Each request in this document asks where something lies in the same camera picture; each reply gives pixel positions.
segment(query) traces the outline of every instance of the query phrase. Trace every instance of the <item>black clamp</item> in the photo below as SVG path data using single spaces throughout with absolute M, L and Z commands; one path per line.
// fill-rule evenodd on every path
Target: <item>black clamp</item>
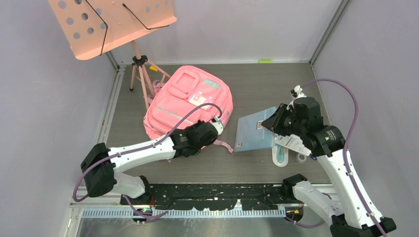
M 134 56 L 133 58 L 132 58 L 132 60 L 134 61 L 133 63 L 131 63 L 131 65 L 137 65 L 137 66 L 139 66 L 139 67 L 142 67 L 143 65 L 144 65 L 144 63 L 146 63 L 147 61 L 148 61 L 148 58 L 147 58 L 147 56 L 145 56 L 145 55 L 142 55 L 141 56 L 141 58 L 140 59 L 137 59 L 137 57 L 136 56 Z

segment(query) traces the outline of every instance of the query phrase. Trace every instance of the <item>label sticker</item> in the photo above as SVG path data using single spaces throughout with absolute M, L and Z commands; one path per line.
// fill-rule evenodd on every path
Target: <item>label sticker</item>
M 259 130 L 259 129 L 263 128 L 262 127 L 262 122 L 263 122 L 263 120 L 257 122 L 256 130 Z

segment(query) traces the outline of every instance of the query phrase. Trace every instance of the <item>circular hole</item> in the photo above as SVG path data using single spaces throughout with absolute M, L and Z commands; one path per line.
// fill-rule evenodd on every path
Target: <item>circular hole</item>
M 74 24 L 74 20 L 71 17 L 67 18 L 66 22 L 67 22 L 68 25 L 73 25 Z
M 80 39 L 80 33 L 74 33 L 73 34 L 73 37 L 76 39 L 76 40 L 78 40 L 78 39 Z
M 87 13 L 82 13 L 82 19 L 87 20 L 89 18 Z
M 58 7 L 61 9 L 65 9 L 67 7 L 67 4 L 65 3 L 65 1 L 59 1 Z

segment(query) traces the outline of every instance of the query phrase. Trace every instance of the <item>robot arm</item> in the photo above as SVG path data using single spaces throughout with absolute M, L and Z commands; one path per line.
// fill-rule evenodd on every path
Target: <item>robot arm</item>
M 162 136 L 132 146 L 109 149 L 104 143 L 97 144 L 82 162 L 83 172 L 102 158 L 113 158 L 95 167 L 85 176 L 88 196 L 99 197 L 112 191 L 138 198 L 147 192 L 147 180 L 145 177 L 133 177 L 123 172 L 157 160 L 196 155 L 203 146 L 211 145 L 222 131 L 223 125 L 215 117 L 212 122 L 198 121 L 185 129 L 176 129 L 166 139 Z
M 270 118 L 262 122 L 262 126 L 281 136 L 299 136 L 326 171 L 342 204 L 330 200 L 300 174 L 283 181 L 284 193 L 310 206 L 330 226 L 334 237 L 381 236 L 372 215 L 386 233 L 395 230 L 394 221 L 383 217 L 371 201 L 355 169 L 351 167 L 352 172 L 347 173 L 343 157 L 345 139 L 340 130 L 323 124 L 319 103 L 312 97 L 306 97 L 299 86 L 291 91 L 291 95 L 292 102 L 289 105 L 281 104 Z M 347 159 L 352 166 L 349 152 Z M 358 196 L 351 177 L 358 184 L 357 188 L 371 213 Z

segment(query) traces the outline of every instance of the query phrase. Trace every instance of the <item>gray floor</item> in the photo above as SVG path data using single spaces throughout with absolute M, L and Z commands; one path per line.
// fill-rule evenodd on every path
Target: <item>gray floor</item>
M 230 86 L 234 110 L 220 140 L 234 145 L 237 120 L 240 117 L 289 103 L 290 90 L 314 78 L 310 65 L 295 64 L 219 64 L 196 65 L 222 79 Z M 163 65 L 162 69 L 173 74 L 179 65 Z M 127 66 L 118 97 L 107 146 L 121 147 L 145 142 L 149 138 L 142 123 L 145 105 L 141 84 L 129 90 L 131 66 Z M 160 73 L 149 72 L 151 80 L 161 79 Z M 304 89 L 308 96 L 321 103 L 317 86 Z M 284 178 L 301 173 L 313 183 L 330 182 L 320 164 L 311 159 L 298 163 L 295 153 L 290 153 L 286 167 L 272 162 L 270 150 L 228 153 L 224 147 L 209 146 L 197 156 L 156 161 L 127 171 L 127 174 L 144 175 L 151 183 L 277 183 Z

